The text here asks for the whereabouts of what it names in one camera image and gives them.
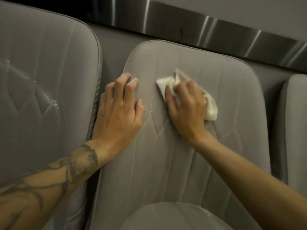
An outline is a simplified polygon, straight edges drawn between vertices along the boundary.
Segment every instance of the person's left hand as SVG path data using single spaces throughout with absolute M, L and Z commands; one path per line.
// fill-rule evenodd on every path
M 130 77 L 130 73 L 124 73 L 106 85 L 106 91 L 100 97 L 93 137 L 87 142 L 98 157 L 108 161 L 129 146 L 142 127 L 145 111 L 142 100 L 134 105 L 138 79 L 135 77 L 127 83 Z

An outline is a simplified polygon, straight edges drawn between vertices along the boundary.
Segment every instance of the seat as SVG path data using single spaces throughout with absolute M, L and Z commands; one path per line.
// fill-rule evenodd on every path
M 157 78 L 179 68 L 216 100 L 217 121 L 205 123 L 221 143 L 270 172 L 262 89 L 241 60 L 154 40 L 137 46 L 124 72 L 139 78 L 143 126 L 133 143 L 100 172 L 91 230 L 118 229 L 144 205 L 185 202 L 201 206 L 232 228 L 260 229 L 209 164 L 173 128 Z
M 283 85 L 272 137 L 272 172 L 307 197 L 307 75 L 295 74 Z
M 207 210 L 187 204 L 161 202 L 141 207 L 119 230 L 233 230 Z
M 102 54 L 90 28 L 60 14 L 0 1 L 0 183 L 35 170 L 90 137 Z M 80 229 L 86 184 L 44 230 Z

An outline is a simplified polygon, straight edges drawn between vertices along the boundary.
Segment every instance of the cloth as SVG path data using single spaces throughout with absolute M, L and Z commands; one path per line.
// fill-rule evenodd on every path
M 176 101 L 178 104 L 180 104 L 180 100 L 178 96 L 174 93 L 173 87 L 177 84 L 179 84 L 181 81 L 187 82 L 190 81 L 191 79 L 182 71 L 179 69 L 175 70 L 175 77 L 169 76 L 169 77 L 164 77 L 156 80 L 156 84 L 158 85 L 162 97 L 165 101 L 165 89 L 166 86 L 168 85 L 171 93 L 176 97 Z M 206 114 L 205 114 L 205 120 L 207 121 L 215 121 L 217 119 L 217 105 L 215 103 L 215 100 L 213 97 L 205 91 L 204 88 L 202 88 L 204 98 L 206 99 L 207 102 L 207 109 L 206 109 Z

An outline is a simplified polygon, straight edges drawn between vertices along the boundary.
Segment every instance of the hand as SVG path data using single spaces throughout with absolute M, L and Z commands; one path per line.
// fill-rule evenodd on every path
M 130 77 L 130 73 L 122 74 L 115 82 L 106 85 L 106 92 L 100 97 L 90 147 L 97 155 L 101 149 L 107 160 L 115 158 L 129 146 L 142 127 L 145 109 L 141 99 L 134 108 L 134 91 L 138 79 L 133 78 L 126 84 Z
M 174 87 L 174 92 L 179 96 L 179 106 L 169 87 L 166 87 L 165 101 L 169 115 L 180 135 L 194 146 L 210 135 L 204 128 L 206 100 L 201 88 L 192 80 L 179 83 Z

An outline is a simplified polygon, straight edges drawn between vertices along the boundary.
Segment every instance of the forearm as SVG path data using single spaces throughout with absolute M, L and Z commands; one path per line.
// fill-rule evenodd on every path
M 195 149 L 264 229 L 306 229 L 307 200 L 216 140 Z
M 106 161 L 83 145 L 68 157 L 2 185 L 0 229 L 42 228 L 57 204 Z

